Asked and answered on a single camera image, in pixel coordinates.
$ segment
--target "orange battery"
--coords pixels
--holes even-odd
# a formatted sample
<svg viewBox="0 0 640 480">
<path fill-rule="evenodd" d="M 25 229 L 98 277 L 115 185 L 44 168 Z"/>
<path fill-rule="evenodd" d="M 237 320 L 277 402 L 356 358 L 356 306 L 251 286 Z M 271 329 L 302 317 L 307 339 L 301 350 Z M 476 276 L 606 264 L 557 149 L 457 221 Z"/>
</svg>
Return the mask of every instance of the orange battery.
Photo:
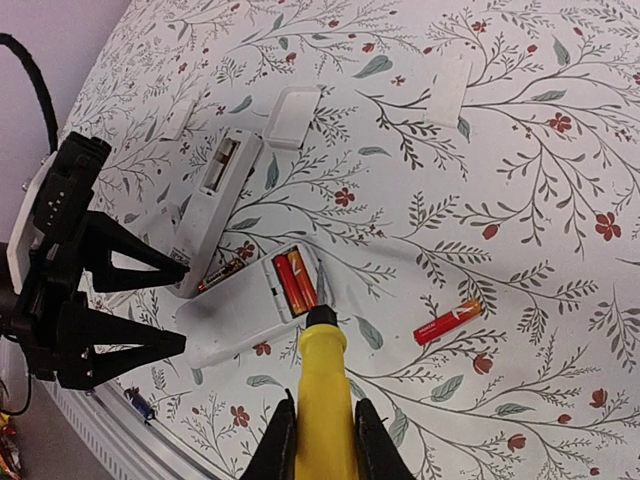
<svg viewBox="0 0 640 480">
<path fill-rule="evenodd" d="M 311 278 L 309 278 L 309 273 L 304 266 L 300 252 L 297 249 L 292 250 L 287 255 L 287 258 L 289 259 L 289 263 L 293 269 L 293 275 L 296 277 L 296 282 L 298 282 L 298 287 L 307 304 L 307 308 L 311 309 L 311 307 L 315 307 L 318 304 L 318 297 L 316 296 L 316 290 L 313 288 Z"/>
<path fill-rule="evenodd" d="M 293 275 L 289 259 L 286 255 L 278 255 L 273 259 L 273 265 L 276 268 L 276 272 L 278 272 L 278 278 L 280 278 L 280 283 L 282 284 L 282 288 L 284 288 L 284 293 L 291 307 L 293 316 L 297 317 L 298 315 L 302 315 L 308 311 L 308 309 L 304 302 L 304 297 L 300 292 L 300 288 L 298 287 L 298 282 L 296 282 L 296 277 Z"/>
</svg>

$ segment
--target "black cable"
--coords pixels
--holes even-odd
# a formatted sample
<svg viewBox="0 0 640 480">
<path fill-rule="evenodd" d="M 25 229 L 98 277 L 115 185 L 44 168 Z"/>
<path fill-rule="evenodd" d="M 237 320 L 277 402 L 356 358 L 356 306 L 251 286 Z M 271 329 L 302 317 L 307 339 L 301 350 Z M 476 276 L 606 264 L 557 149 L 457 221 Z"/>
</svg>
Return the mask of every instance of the black cable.
<svg viewBox="0 0 640 480">
<path fill-rule="evenodd" d="M 22 63 L 23 68 L 27 72 L 33 88 L 36 91 L 40 108 L 44 115 L 44 122 L 47 125 L 47 136 L 49 137 L 49 153 L 53 153 L 58 150 L 58 122 L 56 121 L 56 113 L 53 109 L 53 103 L 51 102 L 51 95 L 47 89 L 42 72 L 40 68 L 33 60 L 33 57 L 29 51 L 13 38 L 8 33 L 0 33 L 0 45 L 4 45 L 11 52 L 18 57 Z"/>
<path fill-rule="evenodd" d="M 24 414 L 27 410 L 29 410 L 29 406 L 31 405 L 31 390 L 33 389 L 33 380 L 31 379 L 31 372 L 29 372 L 28 374 L 29 380 L 27 381 L 27 401 L 24 403 L 24 407 L 22 407 L 19 411 L 17 412 L 9 412 L 7 410 L 3 410 L 2 408 L 0 408 L 0 413 L 3 415 L 9 415 L 10 417 L 19 417 L 20 415 Z"/>
</svg>

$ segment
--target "red battery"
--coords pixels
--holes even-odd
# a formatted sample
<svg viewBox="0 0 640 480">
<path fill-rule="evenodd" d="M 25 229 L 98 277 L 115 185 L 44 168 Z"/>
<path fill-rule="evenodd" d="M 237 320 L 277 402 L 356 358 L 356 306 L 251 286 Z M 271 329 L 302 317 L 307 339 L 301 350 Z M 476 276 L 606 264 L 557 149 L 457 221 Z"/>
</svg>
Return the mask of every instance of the red battery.
<svg viewBox="0 0 640 480">
<path fill-rule="evenodd" d="M 273 265 L 275 266 L 276 272 L 278 272 L 278 278 L 280 278 L 280 283 L 282 284 L 282 288 L 284 288 L 284 293 L 293 312 L 293 316 L 297 317 L 298 315 L 302 315 L 308 311 L 308 308 L 304 302 L 304 297 L 300 292 L 298 282 L 296 282 L 296 277 L 293 274 L 287 256 L 278 255 L 273 259 Z"/>
<path fill-rule="evenodd" d="M 433 322 L 429 322 L 424 327 L 420 327 L 413 332 L 413 337 L 416 339 L 418 345 L 422 347 L 472 318 L 477 317 L 481 313 L 482 304 L 477 299 L 472 298 L 459 307 L 436 318 Z"/>
<path fill-rule="evenodd" d="M 304 260 L 302 260 L 300 252 L 298 249 L 292 250 L 287 254 L 287 258 L 289 259 L 293 275 L 296 277 L 296 282 L 298 283 L 298 287 L 300 287 L 300 292 L 307 304 L 307 308 L 311 309 L 315 307 L 318 304 L 318 297 L 316 296 L 316 291 L 313 288 L 311 278 L 309 278 L 309 273 L 304 266 Z"/>
</svg>

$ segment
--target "floral tablecloth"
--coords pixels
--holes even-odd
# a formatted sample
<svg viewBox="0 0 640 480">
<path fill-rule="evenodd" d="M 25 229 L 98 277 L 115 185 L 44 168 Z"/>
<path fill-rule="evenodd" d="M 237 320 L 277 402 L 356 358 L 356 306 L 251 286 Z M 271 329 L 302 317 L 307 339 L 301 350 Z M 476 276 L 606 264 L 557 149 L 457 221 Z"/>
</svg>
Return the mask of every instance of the floral tablecloth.
<svg viewBox="0 0 640 480">
<path fill-rule="evenodd" d="M 113 145 L 94 204 L 148 238 L 222 128 L 259 131 L 283 86 L 323 85 L 303 149 L 256 163 L 218 261 L 313 246 L 353 396 L 373 400 L 417 478 L 637 480 L 639 36 L 632 0 L 134 0 L 65 131 Z M 425 122 L 441 59 L 460 55 L 473 68 L 458 128 Z M 159 141 L 184 99 L 182 138 Z M 482 319 L 414 343 L 470 297 Z M 173 329 L 180 304 L 154 289 L 115 313 Z M 119 383 L 238 478 L 296 390 L 299 334 Z"/>
</svg>

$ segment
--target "yellow screwdriver handle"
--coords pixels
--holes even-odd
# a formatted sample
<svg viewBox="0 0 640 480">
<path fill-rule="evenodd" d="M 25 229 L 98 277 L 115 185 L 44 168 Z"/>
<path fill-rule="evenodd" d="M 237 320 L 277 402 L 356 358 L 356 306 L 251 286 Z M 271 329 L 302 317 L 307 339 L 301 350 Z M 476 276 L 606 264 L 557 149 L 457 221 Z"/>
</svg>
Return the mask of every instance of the yellow screwdriver handle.
<svg viewBox="0 0 640 480">
<path fill-rule="evenodd" d="M 334 325 L 310 326 L 300 337 L 296 480 L 358 479 L 346 348 L 346 337 Z"/>
</svg>

